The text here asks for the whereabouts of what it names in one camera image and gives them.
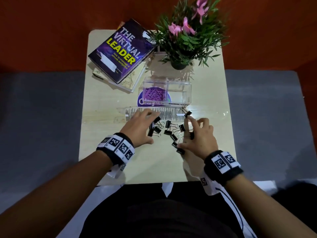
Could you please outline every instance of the right hand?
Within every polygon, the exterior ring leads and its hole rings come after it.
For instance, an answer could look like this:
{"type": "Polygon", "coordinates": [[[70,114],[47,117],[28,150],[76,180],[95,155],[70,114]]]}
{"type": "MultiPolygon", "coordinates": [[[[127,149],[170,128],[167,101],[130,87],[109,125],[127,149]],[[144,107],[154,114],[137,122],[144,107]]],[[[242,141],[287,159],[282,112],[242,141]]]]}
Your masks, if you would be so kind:
{"type": "Polygon", "coordinates": [[[213,135],[214,127],[209,125],[209,119],[201,118],[196,120],[193,117],[188,116],[184,120],[184,126],[186,129],[184,134],[184,143],[178,144],[177,148],[187,149],[202,160],[205,160],[208,155],[218,150],[217,140],[213,135]],[[189,138],[188,120],[190,120],[193,125],[195,134],[193,140],[190,140],[189,138]]]}

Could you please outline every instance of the clear plastic box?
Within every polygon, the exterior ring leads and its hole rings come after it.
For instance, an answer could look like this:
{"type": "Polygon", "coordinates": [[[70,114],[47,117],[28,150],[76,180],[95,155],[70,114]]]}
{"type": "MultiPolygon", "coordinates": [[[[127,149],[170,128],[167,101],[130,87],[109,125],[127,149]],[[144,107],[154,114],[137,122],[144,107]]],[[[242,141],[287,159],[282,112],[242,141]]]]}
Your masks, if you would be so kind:
{"type": "Polygon", "coordinates": [[[151,76],[143,82],[142,100],[144,103],[186,107],[192,102],[192,84],[183,78],[151,76]],[[151,91],[159,92],[159,98],[149,97],[151,91]]]}

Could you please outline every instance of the red background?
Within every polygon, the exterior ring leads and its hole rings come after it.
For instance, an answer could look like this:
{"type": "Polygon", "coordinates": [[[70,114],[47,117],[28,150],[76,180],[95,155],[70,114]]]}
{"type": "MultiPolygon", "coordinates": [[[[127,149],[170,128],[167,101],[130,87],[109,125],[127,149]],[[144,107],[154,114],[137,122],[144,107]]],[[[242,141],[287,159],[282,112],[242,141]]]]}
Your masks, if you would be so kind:
{"type": "MultiPolygon", "coordinates": [[[[88,34],[134,18],[154,28],[177,0],[0,0],[0,72],[85,70],[88,34]]],[[[222,0],[226,69],[297,70],[316,134],[317,0],[222,0]]]]}

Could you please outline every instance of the beige tabletop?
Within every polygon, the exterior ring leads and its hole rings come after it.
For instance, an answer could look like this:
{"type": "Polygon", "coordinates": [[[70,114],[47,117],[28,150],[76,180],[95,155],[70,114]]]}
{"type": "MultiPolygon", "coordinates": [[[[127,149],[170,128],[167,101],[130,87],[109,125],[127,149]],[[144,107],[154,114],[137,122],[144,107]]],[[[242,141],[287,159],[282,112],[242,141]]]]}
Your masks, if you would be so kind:
{"type": "MultiPolygon", "coordinates": [[[[115,30],[91,31],[87,55],[114,32],[115,30]]],[[[219,48],[213,54],[222,54],[222,51],[219,48]]],[[[157,62],[162,57],[153,57],[133,93],[94,77],[92,71],[95,65],[87,57],[79,160],[94,152],[107,135],[120,131],[127,120],[125,110],[128,107],[137,107],[142,82],[145,77],[151,75],[184,77],[190,80],[192,103],[187,109],[193,113],[194,118],[209,118],[210,124],[214,126],[219,148],[236,156],[222,55],[215,58],[215,62],[209,59],[209,68],[199,67],[198,61],[195,60],[193,66],[181,71],[173,69],[170,63],[157,62]]],[[[183,116],[178,118],[178,124],[181,124],[183,116]]],[[[154,136],[153,139],[154,144],[146,144],[136,149],[133,159],[118,179],[105,176],[99,185],[198,180],[197,177],[203,170],[202,160],[190,152],[182,158],[171,145],[172,139],[167,135],[154,136]]]]}

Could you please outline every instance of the left hand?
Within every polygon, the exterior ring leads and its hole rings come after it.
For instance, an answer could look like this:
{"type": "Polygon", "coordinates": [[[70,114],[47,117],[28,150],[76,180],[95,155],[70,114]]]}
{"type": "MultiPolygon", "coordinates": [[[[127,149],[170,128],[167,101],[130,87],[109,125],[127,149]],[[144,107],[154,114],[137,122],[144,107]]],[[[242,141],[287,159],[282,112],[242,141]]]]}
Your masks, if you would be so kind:
{"type": "Polygon", "coordinates": [[[144,109],[143,112],[136,111],[120,132],[131,139],[135,148],[143,144],[153,144],[154,140],[146,135],[146,131],[159,115],[159,112],[154,112],[149,108],[144,109]]]}

